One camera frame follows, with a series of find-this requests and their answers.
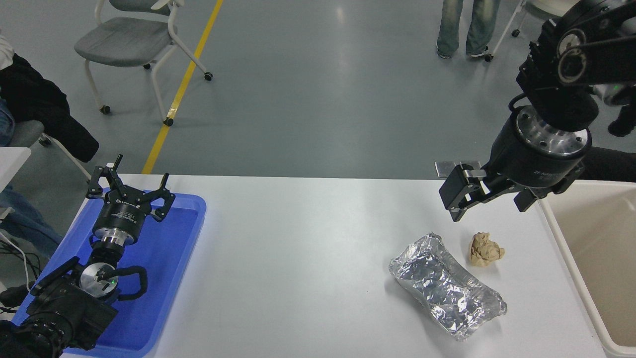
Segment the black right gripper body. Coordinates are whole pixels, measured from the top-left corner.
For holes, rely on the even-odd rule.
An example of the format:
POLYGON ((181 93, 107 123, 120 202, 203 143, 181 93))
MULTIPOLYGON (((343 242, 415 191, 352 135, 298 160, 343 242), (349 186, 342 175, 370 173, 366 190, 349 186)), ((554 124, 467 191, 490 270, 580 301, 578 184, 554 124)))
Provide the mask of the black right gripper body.
POLYGON ((502 127, 483 169, 522 186, 556 185, 591 149, 590 131, 557 135, 539 127, 532 116, 512 115, 502 127))

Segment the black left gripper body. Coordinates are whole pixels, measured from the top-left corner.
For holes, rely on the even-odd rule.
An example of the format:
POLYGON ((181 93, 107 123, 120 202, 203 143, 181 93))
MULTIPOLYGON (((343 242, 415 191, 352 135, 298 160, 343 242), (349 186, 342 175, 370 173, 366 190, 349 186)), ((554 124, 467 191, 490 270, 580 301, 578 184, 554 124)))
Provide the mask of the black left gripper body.
POLYGON ((152 210, 149 202, 137 202, 139 198, 139 195, 133 193, 123 198, 119 192, 108 192, 93 225, 93 234, 104 238, 107 234, 123 232, 127 240, 137 240, 145 219, 152 210))

